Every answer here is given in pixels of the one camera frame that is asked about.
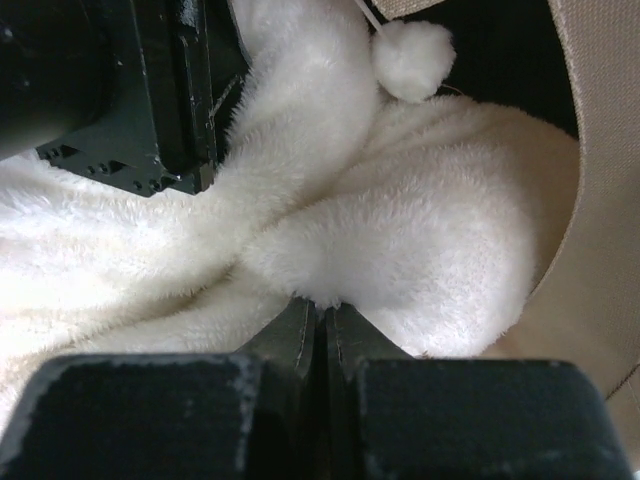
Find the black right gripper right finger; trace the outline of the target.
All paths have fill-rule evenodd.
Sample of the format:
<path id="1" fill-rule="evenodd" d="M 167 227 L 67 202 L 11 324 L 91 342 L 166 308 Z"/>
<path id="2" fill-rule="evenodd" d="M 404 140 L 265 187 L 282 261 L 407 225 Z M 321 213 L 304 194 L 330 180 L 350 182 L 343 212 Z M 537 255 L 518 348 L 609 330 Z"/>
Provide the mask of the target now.
<path id="1" fill-rule="evenodd" d="M 590 380 L 555 360 L 417 360 L 353 307 L 327 311 L 335 479 L 621 479 Z"/>

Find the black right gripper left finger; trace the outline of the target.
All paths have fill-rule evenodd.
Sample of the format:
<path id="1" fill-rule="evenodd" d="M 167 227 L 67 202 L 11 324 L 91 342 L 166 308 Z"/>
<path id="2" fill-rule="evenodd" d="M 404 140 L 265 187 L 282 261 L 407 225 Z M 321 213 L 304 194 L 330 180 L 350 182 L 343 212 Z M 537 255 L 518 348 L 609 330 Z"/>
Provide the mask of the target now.
<path id="1" fill-rule="evenodd" d="M 293 300 L 238 350 L 61 356 L 1 442 L 5 479 L 303 479 L 316 312 Z"/>

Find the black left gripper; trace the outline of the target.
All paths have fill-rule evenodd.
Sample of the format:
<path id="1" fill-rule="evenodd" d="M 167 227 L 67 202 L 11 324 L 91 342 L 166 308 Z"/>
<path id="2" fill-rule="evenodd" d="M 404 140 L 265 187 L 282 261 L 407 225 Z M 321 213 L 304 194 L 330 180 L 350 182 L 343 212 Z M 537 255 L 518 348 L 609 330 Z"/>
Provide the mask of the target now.
<path id="1" fill-rule="evenodd" d="M 249 58 L 228 1 L 4 1 L 1 157 L 150 197 L 208 189 Z"/>

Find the tan fabric pet tent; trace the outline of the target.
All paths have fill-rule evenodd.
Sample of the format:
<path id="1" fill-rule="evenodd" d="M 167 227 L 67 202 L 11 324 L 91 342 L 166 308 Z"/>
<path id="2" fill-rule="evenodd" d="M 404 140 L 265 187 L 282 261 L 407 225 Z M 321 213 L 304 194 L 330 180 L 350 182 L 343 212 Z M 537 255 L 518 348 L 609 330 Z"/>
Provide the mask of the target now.
<path id="1" fill-rule="evenodd" d="M 554 1 L 579 127 L 572 220 L 521 321 L 490 358 L 575 363 L 639 446 L 639 5 Z"/>

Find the cream fluffy cushion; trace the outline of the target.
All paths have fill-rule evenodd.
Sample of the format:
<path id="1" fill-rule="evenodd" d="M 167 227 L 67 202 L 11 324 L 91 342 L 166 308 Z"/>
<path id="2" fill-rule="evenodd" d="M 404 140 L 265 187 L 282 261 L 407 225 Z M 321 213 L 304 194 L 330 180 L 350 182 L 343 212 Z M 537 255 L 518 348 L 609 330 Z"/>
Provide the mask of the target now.
<path id="1" fill-rule="evenodd" d="M 572 216 L 578 142 L 513 107 L 378 83 L 352 1 L 236 1 L 251 60 L 213 185 L 139 197 L 1 164 L 1 408 L 47 359 L 234 349 L 293 296 L 406 353 L 475 356 Z"/>

